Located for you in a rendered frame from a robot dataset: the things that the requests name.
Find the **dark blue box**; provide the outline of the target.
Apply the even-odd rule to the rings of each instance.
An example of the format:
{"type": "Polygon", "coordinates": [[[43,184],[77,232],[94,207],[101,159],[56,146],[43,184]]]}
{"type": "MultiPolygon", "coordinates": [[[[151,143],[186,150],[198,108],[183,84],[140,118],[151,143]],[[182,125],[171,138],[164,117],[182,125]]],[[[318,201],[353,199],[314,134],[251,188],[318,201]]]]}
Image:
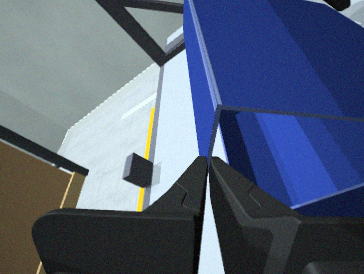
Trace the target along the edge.
{"type": "Polygon", "coordinates": [[[183,34],[208,172],[219,127],[227,164],[280,202],[364,217],[364,27],[307,0],[184,0],[183,34]]]}

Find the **black cuboid block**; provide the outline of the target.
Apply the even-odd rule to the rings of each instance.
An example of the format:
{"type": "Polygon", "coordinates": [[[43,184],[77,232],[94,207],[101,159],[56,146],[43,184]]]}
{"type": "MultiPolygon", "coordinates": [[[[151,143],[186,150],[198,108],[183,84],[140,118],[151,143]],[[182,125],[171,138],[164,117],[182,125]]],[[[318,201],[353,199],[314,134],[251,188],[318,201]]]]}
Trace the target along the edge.
{"type": "Polygon", "coordinates": [[[153,163],[136,153],[126,157],[122,179],[141,188],[151,185],[153,163]]]}

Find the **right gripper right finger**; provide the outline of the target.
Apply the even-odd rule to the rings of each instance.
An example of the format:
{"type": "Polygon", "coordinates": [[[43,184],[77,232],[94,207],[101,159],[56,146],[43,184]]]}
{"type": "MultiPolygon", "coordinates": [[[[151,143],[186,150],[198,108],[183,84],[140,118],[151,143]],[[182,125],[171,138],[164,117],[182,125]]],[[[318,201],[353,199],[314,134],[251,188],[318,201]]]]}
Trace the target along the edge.
{"type": "Polygon", "coordinates": [[[218,156],[209,191],[225,274],[302,274],[315,261],[364,261],[364,217],[303,216],[218,156]]]}

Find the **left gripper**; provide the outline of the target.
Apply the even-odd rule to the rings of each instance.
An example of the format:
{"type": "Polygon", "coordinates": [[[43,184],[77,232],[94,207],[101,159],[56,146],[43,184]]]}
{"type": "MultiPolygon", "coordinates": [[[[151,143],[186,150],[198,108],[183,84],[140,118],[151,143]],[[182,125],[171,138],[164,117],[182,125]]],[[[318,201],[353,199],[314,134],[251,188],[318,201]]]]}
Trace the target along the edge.
{"type": "Polygon", "coordinates": [[[338,12],[347,9],[351,5],[351,0],[323,0],[323,1],[338,12]]]}

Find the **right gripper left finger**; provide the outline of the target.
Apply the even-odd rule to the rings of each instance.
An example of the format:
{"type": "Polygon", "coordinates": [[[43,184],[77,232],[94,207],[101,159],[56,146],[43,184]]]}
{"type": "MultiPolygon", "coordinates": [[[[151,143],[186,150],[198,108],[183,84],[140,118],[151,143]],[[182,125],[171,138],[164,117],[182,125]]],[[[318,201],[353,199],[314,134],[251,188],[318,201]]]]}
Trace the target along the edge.
{"type": "Polygon", "coordinates": [[[31,234],[46,274],[198,274],[207,176],[206,156],[197,156],[144,212],[60,208],[43,214],[31,234]]]}

